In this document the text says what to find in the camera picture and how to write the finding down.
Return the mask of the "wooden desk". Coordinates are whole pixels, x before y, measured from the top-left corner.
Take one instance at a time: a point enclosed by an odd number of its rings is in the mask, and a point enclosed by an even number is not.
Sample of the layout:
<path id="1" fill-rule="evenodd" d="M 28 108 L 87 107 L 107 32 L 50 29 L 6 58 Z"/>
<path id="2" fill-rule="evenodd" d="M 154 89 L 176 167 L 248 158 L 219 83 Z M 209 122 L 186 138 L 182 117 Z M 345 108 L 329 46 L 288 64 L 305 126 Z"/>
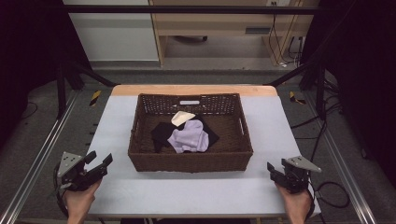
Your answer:
<path id="1" fill-rule="evenodd" d="M 267 0 L 148 0 L 151 6 L 267 7 Z M 290 0 L 289 7 L 316 7 L 319 0 Z M 311 15 L 155 14 L 151 15 L 160 62 L 170 36 L 259 36 L 274 65 L 287 62 L 294 37 L 307 35 Z"/>

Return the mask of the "black cloth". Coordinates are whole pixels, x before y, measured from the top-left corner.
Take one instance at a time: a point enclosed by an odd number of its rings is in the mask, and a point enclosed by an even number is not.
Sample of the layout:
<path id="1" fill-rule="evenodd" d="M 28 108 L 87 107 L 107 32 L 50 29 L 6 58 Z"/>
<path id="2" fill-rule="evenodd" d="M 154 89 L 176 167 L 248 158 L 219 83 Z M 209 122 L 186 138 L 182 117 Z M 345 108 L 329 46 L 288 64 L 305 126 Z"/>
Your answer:
<path id="1" fill-rule="evenodd" d="M 195 115 L 193 119 L 198 119 L 204 124 L 204 131 L 208 133 L 209 137 L 209 147 L 212 147 L 215 143 L 219 141 L 219 136 L 214 133 L 210 127 L 205 123 L 201 116 Z M 175 126 L 171 122 L 159 122 L 156 127 L 150 132 L 151 139 L 154 145 L 154 151 L 160 153 L 164 147 L 171 147 L 174 149 L 167 141 L 174 129 L 182 130 L 184 128 L 184 123 L 180 126 Z"/>

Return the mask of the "brown wicker basket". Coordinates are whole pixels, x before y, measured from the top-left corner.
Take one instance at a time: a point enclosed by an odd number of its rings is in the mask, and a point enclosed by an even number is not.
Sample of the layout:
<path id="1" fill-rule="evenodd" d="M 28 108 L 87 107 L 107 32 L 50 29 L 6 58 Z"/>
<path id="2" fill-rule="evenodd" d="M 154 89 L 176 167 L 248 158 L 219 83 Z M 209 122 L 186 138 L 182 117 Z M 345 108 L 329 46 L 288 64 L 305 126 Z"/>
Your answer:
<path id="1" fill-rule="evenodd" d="M 171 147 L 154 151 L 150 132 L 171 122 L 178 111 L 201 116 L 219 141 L 206 152 L 177 154 Z M 229 172 L 247 169 L 253 155 L 240 95 L 166 95 L 141 93 L 137 98 L 128 156 L 138 172 Z"/>

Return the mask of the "cream cloth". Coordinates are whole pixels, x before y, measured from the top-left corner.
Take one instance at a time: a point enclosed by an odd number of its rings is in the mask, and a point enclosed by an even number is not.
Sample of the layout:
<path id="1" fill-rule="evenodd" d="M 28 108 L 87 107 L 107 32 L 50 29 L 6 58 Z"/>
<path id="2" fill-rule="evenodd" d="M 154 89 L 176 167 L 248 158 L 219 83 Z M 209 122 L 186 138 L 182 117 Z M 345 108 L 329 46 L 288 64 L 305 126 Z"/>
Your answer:
<path id="1" fill-rule="evenodd" d="M 176 114 L 171 118 L 171 123 L 175 126 L 180 126 L 181 124 L 185 123 L 186 121 L 193 119 L 195 117 L 194 114 L 186 111 L 178 111 Z"/>

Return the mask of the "white cabinet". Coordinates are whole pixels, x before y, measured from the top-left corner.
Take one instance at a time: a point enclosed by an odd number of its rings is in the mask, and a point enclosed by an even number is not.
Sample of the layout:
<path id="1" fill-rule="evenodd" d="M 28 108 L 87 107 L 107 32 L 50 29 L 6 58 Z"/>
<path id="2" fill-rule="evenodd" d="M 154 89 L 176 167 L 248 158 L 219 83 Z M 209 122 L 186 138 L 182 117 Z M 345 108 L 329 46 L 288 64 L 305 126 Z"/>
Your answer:
<path id="1" fill-rule="evenodd" d="M 70 13 L 92 62 L 158 61 L 150 14 Z"/>

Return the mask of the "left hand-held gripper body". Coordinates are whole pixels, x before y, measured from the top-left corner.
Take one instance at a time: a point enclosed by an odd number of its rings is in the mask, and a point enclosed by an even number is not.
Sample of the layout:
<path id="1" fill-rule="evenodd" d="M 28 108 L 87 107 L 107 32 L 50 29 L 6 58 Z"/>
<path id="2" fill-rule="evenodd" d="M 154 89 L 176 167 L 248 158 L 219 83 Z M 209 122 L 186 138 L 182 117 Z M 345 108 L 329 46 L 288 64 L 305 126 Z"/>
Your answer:
<path id="1" fill-rule="evenodd" d="M 90 180 L 88 172 L 84 169 L 85 157 L 65 152 L 60 161 L 57 176 L 62 180 L 62 189 L 71 191 L 84 191 L 100 179 Z"/>

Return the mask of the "black frame stand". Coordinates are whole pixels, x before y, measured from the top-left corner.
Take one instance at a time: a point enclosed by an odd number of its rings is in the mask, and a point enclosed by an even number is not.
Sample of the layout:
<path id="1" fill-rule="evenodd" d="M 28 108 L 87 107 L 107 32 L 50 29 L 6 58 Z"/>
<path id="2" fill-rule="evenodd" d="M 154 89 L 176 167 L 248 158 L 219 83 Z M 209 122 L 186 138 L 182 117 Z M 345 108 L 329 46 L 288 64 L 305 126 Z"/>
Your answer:
<path id="1" fill-rule="evenodd" d="M 264 86 L 277 87 L 285 81 L 303 74 L 299 87 L 301 90 L 309 90 L 313 85 L 316 85 L 316 103 L 315 109 L 318 116 L 326 119 L 325 103 L 324 103 L 324 79 L 325 67 L 321 60 L 309 60 L 308 62 L 300 65 L 299 67 L 291 70 L 286 75 L 279 77 L 269 83 L 264 83 Z"/>
<path id="2" fill-rule="evenodd" d="M 81 90 L 84 87 L 84 81 L 80 75 L 87 75 L 107 87 L 116 87 L 117 83 L 112 82 L 98 74 L 91 68 L 73 61 L 64 61 L 56 69 L 56 82 L 58 92 L 58 115 L 60 119 L 66 110 L 65 82 L 68 81 L 73 90 Z"/>

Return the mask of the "person's left hand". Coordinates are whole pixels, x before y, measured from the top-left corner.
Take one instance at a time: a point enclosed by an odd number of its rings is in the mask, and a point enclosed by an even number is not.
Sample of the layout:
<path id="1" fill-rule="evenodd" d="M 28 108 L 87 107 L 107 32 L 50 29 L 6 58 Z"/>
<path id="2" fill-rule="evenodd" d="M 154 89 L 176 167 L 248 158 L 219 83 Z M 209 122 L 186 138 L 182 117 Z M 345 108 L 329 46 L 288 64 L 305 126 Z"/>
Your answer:
<path id="1" fill-rule="evenodd" d="M 101 180 L 92 184 L 84 191 L 70 191 L 64 193 L 64 200 L 68 211 L 68 217 L 85 217 L 87 216 L 93 201 L 95 192 L 99 189 Z"/>

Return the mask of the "person's right hand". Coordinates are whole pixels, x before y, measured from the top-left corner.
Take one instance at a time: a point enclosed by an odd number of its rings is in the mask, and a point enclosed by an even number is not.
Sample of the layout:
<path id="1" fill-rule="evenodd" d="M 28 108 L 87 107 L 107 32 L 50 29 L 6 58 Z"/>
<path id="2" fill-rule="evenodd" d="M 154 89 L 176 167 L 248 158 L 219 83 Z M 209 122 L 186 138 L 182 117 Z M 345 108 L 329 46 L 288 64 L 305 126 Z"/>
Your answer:
<path id="1" fill-rule="evenodd" d="M 292 194 L 287 189 L 276 184 L 283 200 L 285 211 L 290 219 L 305 220 L 311 208 L 311 197 L 307 190 Z"/>

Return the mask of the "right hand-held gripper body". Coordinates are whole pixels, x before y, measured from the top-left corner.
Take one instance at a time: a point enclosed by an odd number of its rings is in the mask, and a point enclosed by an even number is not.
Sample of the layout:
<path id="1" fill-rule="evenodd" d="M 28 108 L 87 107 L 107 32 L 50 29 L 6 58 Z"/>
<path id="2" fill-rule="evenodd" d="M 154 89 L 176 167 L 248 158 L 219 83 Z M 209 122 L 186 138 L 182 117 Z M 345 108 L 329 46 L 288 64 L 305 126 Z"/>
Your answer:
<path id="1" fill-rule="evenodd" d="M 283 173 L 276 170 L 275 174 L 270 174 L 270 179 L 292 194 L 308 188 L 311 172 L 322 172 L 318 166 L 303 156 L 296 156 L 286 160 L 291 165 L 290 169 L 284 170 Z"/>

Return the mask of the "white table mat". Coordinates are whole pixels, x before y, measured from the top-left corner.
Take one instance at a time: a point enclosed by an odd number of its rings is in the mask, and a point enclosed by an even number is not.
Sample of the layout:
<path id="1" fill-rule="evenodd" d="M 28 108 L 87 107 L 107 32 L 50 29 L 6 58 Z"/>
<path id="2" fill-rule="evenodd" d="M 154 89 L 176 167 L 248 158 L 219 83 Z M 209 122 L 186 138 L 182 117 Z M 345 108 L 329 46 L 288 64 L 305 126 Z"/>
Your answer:
<path id="1" fill-rule="evenodd" d="M 92 139 L 102 160 L 112 156 L 90 214 L 98 217 L 275 217 L 285 213 L 266 165 L 299 155 L 277 96 L 241 99 L 253 155 L 243 172 L 141 173 L 128 157 L 137 99 L 112 96 Z"/>

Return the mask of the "lavender cloth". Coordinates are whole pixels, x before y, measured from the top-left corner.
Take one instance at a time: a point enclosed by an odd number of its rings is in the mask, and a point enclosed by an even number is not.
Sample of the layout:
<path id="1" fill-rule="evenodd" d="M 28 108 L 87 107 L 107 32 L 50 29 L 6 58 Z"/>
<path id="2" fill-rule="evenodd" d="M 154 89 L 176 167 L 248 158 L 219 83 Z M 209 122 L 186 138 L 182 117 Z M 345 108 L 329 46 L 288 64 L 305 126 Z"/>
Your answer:
<path id="1" fill-rule="evenodd" d="M 206 152 L 209 147 L 208 133 L 198 119 L 186 121 L 182 130 L 174 129 L 167 141 L 176 153 Z"/>

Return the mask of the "aluminium floor rail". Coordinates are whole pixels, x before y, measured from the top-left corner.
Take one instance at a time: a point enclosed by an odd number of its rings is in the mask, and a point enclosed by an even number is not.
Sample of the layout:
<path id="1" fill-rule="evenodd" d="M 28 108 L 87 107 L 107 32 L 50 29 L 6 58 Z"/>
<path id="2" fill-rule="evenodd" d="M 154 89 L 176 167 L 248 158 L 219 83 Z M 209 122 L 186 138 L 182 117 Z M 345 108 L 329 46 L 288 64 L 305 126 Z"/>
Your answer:
<path id="1" fill-rule="evenodd" d="M 312 92 L 303 92 L 306 100 L 306 107 L 312 114 L 312 118 L 302 128 L 302 132 L 311 133 L 310 138 L 316 141 L 313 149 L 310 151 L 308 158 L 314 158 L 317 151 L 327 150 L 325 165 L 329 165 L 336 172 L 339 189 L 349 198 L 346 208 L 353 208 L 358 222 L 332 222 L 332 217 L 319 214 L 323 224 L 377 224 L 374 214 L 366 202 L 361 189 L 349 169 L 346 160 L 342 157 L 339 147 L 337 146 L 332 133 L 328 130 L 327 120 L 320 121 L 316 112 L 314 102 L 316 98 Z"/>
<path id="2" fill-rule="evenodd" d="M 44 144 L 35 156 L 35 160 L 30 166 L 29 171 L 22 180 L 11 202 L 8 204 L 7 209 L 0 216 L 0 224 L 14 224 L 17 220 L 79 96 L 80 91 L 71 91 L 64 113 L 54 122 Z"/>

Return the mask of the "black horizontal frame bar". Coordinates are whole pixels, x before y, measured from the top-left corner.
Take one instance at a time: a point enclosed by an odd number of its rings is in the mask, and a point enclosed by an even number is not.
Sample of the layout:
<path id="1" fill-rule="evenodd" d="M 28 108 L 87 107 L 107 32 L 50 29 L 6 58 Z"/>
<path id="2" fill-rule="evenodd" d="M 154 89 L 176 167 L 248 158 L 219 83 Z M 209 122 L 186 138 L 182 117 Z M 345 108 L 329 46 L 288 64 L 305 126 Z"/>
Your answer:
<path id="1" fill-rule="evenodd" d="M 160 13 L 160 14 L 281 14 L 315 15 L 321 7 L 222 7 L 222 6 L 95 6 L 65 5 L 69 13 Z"/>

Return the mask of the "yellow black floor tape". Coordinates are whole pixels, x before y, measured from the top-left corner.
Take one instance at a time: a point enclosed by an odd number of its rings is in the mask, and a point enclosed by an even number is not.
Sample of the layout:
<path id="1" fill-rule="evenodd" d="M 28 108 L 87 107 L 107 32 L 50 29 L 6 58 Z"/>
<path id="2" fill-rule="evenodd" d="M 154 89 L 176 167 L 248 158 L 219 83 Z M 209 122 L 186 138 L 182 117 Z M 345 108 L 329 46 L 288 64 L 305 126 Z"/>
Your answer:
<path id="1" fill-rule="evenodd" d="M 89 106 L 94 106 L 101 94 L 101 91 L 95 91 L 90 100 Z"/>
<path id="2" fill-rule="evenodd" d="M 306 105 L 306 101 L 303 99 L 297 99 L 293 91 L 290 91 L 290 101 L 299 105 Z"/>

